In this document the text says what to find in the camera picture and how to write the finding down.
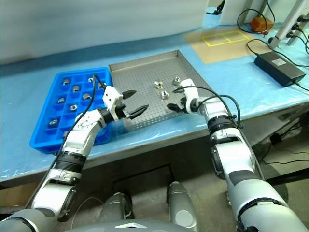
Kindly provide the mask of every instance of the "stainless steel tray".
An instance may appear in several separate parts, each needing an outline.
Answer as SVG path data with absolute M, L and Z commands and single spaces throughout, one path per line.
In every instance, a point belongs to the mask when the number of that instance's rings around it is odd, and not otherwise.
M 109 65 L 113 85 L 120 91 L 135 89 L 133 97 L 126 99 L 126 109 L 132 111 L 148 104 L 148 109 L 134 120 L 124 120 L 127 131 L 133 131 L 172 117 L 179 116 L 166 107 L 168 103 L 178 104 L 183 93 L 174 94 L 177 87 L 172 84 L 178 76 L 181 80 L 191 78 L 195 85 L 210 88 L 179 50 L 170 51 L 150 57 L 130 60 Z M 155 87 L 155 81 L 163 82 L 163 89 Z M 163 100 L 161 91 L 166 90 L 169 98 Z M 208 91 L 199 89 L 200 96 L 212 96 Z

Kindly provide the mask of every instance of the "floor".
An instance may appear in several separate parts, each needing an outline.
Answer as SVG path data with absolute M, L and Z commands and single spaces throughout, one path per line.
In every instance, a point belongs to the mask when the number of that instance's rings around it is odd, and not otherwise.
M 294 153 L 309 152 L 308 131 L 303 129 L 297 136 L 284 140 L 276 147 L 272 146 L 264 161 L 287 162 L 309 159 L 306 153 L 292 154 L 287 151 L 289 149 Z M 213 173 L 208 141 L 209 137 L 203 137 L 86 170 L 79 185 L 78 197 L 70 220 L 58 224 L 55 231 L 70 228 L 74 212 L 86 198 L 91 196 L 105 201 L 118 191 L 130 192 L 136 218 L 169 221 L 166 186 L 172 179 L 176 179 L 191 195 L 201 232 L 234 232 L 235 221 L 225 194 L 226 184 Z M 258 159 L 268 148 L 269 144 L 254 147 Z M 264 165 L 261 162 L 266 178 L 308 166 L 309 162 L 305 161 L 286 165 Z M 308 226 L 309 179 L 276 188 Z M 72 227 L 95 223 L 100 208 L 101 203 L 96 199 L 85 202 L 76 214 Z

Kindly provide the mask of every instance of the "power adapter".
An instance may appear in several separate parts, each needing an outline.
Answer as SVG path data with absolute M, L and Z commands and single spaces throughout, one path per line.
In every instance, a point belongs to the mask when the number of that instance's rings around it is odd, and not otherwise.
M 295 81 L 300 81 L 306 75 L 306 73 L 275 52 L 257 54 L 254 63 L 283 87 L 295 84 Z

